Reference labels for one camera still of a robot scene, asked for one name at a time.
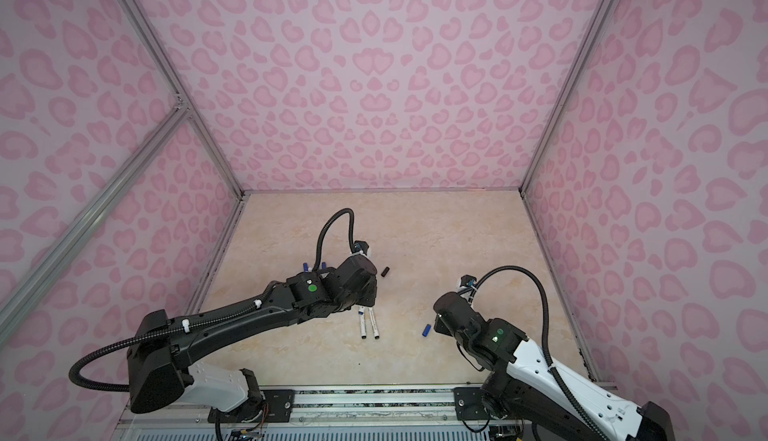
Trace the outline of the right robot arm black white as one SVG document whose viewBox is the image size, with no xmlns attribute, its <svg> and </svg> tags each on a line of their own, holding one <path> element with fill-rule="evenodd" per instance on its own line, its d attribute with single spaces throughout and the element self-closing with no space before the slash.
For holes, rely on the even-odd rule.
<svg viewBox="0 0 768 441">
<path fill-rule="evenodd" d="M 433 305 L 436 328 L 488 372 L 481 402 L 493 420 L 521 418 L 564 440 L 673 440 L 669 413 L 640 406 L 562 363 L 509 322 L 484 319 L 456 292 Z"/>
</svg>

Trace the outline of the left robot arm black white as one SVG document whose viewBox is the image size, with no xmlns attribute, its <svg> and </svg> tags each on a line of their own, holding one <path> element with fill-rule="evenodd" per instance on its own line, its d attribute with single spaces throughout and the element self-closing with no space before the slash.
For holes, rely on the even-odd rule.
<svg viewBox="0 0 768 441">
<path fill-rule="evenodd" d="M 370 259 L 355 254 L 337 268 L 272 281 L 261 294 L 212 311 L 175 318 L 163 310 L 145 315 L 136 332 L 139 341 L 127 351 L 131 412 L 189 403 L 207 405 L 229 421 L 256 419 L 266 402 L 255 374 L 215 368 L 204 358 L 263 332 L 371 307 L 376 275 Z"/>
</svg>

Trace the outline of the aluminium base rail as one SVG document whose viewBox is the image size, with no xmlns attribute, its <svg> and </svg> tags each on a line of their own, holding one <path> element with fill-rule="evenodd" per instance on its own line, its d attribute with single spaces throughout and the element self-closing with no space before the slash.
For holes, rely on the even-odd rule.
<svg viewBox="0 0 768 441">
<path fill-rule="evenodd" d="M 216 428 L 202 405 L 124 411 L 114 440 L 552 440 L 523 412 L 494 420 L 474 384 L 278 386 L 265 423 Z"/>
</svg>

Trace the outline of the aluminium frame strut diagonal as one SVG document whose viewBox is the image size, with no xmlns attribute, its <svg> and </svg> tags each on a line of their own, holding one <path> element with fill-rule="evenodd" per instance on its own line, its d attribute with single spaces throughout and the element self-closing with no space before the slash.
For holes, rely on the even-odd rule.
<svg viewBox="0 0 768 441">
<path fill-rule="evenodd" d="M 61 273 L 82 251 L 95 231 L 186 121 L 188 110 L 187 104 L 181 104 L 168 114 L 161 125 L 150 133 L 137 151 L 68 225 L 62 236 L 39 257 L 39 262 L 25 274 L 19 286 L 1 306 L 2 345 L 9 342 L 30 312 L 41 303 Z"/>
</svg>

